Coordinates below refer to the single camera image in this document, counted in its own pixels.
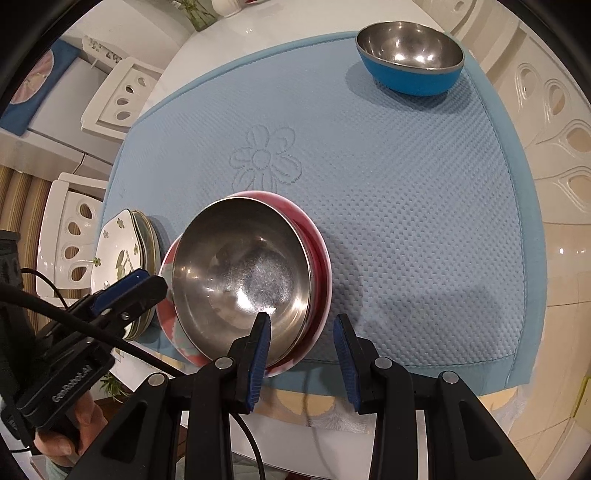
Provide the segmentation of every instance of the white plate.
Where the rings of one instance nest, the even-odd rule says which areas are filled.
[[[107,222],[99,235],[92,272],[92,293],[109,287],[137,268],[143,268],[139,235],[129,210]]]

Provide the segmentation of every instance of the placemat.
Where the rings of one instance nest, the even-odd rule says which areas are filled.
[[[525,383],[543,326],[545,252],[511,121],[469,54],[452,90],[414,98],[373,80],[354,36],[244,57],[151,109],[119,152],[103,222],[141,210],[166,249],[233,192],[300,205],[327,242],[333,304],[317,345],[276,387],[343,394],[332,345],[340,312],[414,372],[452,369],[478,395]],[[141,340],[169,355],[155,333]]]

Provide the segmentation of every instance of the embroidered flower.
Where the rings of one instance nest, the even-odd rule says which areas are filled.
[[[267,127],[255,125],[246,133],[247,147],[232,153],[230,165],[238,170],[232,182],[234,192],[266,190],[277,192],[277,182],[294,183],[301,177],[301,162],[287,154],[296,140],[291,128],[269,133]]]

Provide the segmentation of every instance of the human hand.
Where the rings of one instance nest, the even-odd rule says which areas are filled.
[[[37,432],[35,434],[37,449],[57,465],[73,466],[68,456],[74,453],[82,455],[107,425],[103,411],[92,400],[90,392],[86,392],[74,404],[74,416],[80,430],[80,444],[77,448],[70,439],[59,433]]]

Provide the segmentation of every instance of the screw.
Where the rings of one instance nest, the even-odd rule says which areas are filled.
[[[460,380],[460,377],[458,377],[455,372],[450,371],[443,372],[443,375],[441,377],[445,383],[451,384],[457,383],[457,381]]]
[[[377,359],[375,359],[374,363],[375,363],[376,367],[382,368],[384,370],[386,370],[392,366],[392,361],[385,356],[377,357]]]
[[[230,357],[222,356],[216,360],[216,367],[218,367],[220,370],[224,370],[226,368],[230,368],[233,363],[234,360],[232,360]]]
[[[166,380],[166,377],[163,374],[152,374],[150,377],[148,377],[148,383],[153,387],[162,385],[164,380]]]

